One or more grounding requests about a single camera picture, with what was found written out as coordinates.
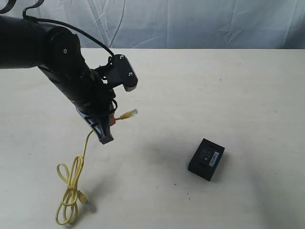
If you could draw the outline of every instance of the table surface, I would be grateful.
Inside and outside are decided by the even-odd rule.
[[[116,89],[114,141],[89,140],[73,228],[305,227],[305,51],[114,50],[139,77]],[[91,68],[107,53],[84,49]],[[0,227],[61,228],[58,163],[89,127],[37,69],[0,71]],[[203,138],[225,147],[211,182],[187,170]]]

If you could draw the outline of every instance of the white label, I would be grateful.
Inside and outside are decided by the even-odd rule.
[[[212,159],[211,159],[211,161],[210,161],[210,163],[209,163],[209,166],[211,166],[211,167],[214,166],[214,164],[215,164],[215,162],[216,162],[218,156],[219,156],[219,153],[218,153],[218,152],[215,152],[214,155],[213,155],[213,157],[212,157]]]

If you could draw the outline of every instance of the white table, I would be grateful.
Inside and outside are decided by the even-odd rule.
[[[115,140],[89,141],[79,188],[97,206],[74,228],[305,228],[305,51],[115,50],[138,88],[117,88]],[[83,50],[92,68],[107,53]],[[0,70],[0,228],[53,229],[89,127],[37,69]],[[225,147],[212,182],[187,171],[203,138]]]

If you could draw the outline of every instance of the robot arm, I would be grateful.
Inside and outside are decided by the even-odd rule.
[[[72,26],[26,16],[27,9],[42,3],[39,0],[26,8],[24,19],[0,16],[0,69],[38,67],[106,144],[113,140],[110,116],[117,108],[113,89],[122,84],[126,91],[132,91],[138,83],[135,72],[124,55],[114,55],[107,47],[103,48],[111,55],[108,63],[90,69],[81,55],[78,36],[66,28]],[[55,22],[66,27],[50,24]]]

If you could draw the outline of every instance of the black box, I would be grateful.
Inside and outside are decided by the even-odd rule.
[[[211,181],[223,154],[224,148],[222,146],[203,139],[189,163],[188,170]]]

